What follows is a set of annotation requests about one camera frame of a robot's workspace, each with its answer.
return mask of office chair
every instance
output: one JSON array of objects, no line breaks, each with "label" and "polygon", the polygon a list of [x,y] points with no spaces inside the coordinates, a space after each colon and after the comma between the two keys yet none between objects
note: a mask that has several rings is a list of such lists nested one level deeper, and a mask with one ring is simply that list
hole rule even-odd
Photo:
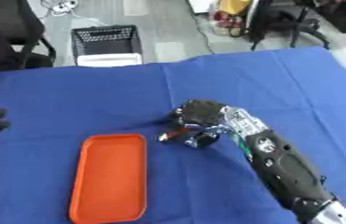
[{"label": "office chair", "polygon": [[319,39],[323,46],[329,49],[327,37],[318,31],[320,21],[314,18],[307,18],[309,8],[315,7],[313,0],[295,0],[294,2],[301,7],[298,17],[285,10],[272,10],[272,1],[270,0],[258,2],[256,14],[252,19],[249,31],[249,41],[253,42],[252,51],[265,38],[268,31],[292,32],[291,47],[296,46],[301,33],[306,33]]},{"label": "office chair", "polygon": [[[18,69],[52,67],[56,52],[43,37],[45,26],[33,13],[27,0],[0,0],[0,34],[14,46],[22,46],[16,53]],[[48,55],[32,52],[42,43]]]}]

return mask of blue table cover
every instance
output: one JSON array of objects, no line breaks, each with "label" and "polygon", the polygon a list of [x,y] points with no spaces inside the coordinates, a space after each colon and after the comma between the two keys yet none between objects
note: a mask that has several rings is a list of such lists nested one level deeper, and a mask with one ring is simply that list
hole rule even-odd
[{"label": "blue table cover", "polygon": [[81,142],[116,133],[148,142],[148,205],[137,223],[296,223],[226,136],[207,150],[158,143],[164,127],[154,121],[194,98],[262,119],[346,205],[346,71],[321,48],[299,48],[0,73],[12,122],[0,133],[0,224],[71,223]]}]

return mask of black wire basket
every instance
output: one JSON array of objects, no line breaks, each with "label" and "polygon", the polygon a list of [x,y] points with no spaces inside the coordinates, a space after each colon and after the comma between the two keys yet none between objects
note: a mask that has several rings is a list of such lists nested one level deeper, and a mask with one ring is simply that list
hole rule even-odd
[{"label": "black wire basket", "polygon": [[141,41],[135,25],[113,25],[72,30],[74,60],[81,55],[139,53]]}]

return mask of robotic arm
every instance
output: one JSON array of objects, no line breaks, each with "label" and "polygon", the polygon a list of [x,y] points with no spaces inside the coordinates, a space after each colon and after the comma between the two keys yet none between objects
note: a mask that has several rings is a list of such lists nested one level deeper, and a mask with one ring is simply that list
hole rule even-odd
[{"label": "robotic arm", "polygon": [[202,148],[228,134],[274,198],[300,223],[346,224],[346,207],[326,190],[325,177],[244,109],[213,101],[187,101],[169,119],[173,130],[161,134],[160,142],[181,141]]}]

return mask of orange tray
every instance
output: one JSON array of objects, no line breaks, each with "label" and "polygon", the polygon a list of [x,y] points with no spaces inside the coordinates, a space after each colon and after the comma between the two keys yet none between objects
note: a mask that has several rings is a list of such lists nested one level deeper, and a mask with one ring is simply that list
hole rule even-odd
[{"label": "orange tray", "polygon": [[146,206],[146,142],[139,134],[92,136],[81,157],[70,205],[76,224],[135,221]]}]

